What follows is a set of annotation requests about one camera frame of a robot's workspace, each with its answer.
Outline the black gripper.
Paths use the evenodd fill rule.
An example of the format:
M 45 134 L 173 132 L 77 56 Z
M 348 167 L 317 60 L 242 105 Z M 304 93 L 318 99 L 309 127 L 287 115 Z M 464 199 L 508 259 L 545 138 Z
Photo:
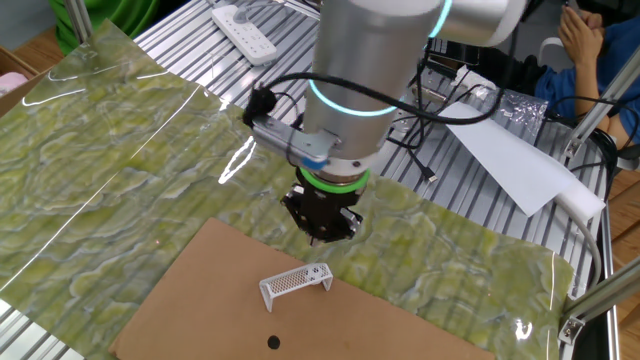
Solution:
M 350 240 L 358 232 L 363 217 L 352 211 L 360 199 L 356 191 L 334 193 L 310 183 L 294 185 L 281 199 L 292 219 L 309 237 L 310 244 L 319 244 L 320 226 L 325 226 L 325 243 Z

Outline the bare hand of seated person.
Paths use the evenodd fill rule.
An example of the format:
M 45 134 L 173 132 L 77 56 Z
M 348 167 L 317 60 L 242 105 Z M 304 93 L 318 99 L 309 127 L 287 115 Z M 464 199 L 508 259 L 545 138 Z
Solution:
M 559 37 L 566 53 L 576 65 L 595 64 L 604 40 L 603 18 L 600 14 L 569 6 L 562 8 Z

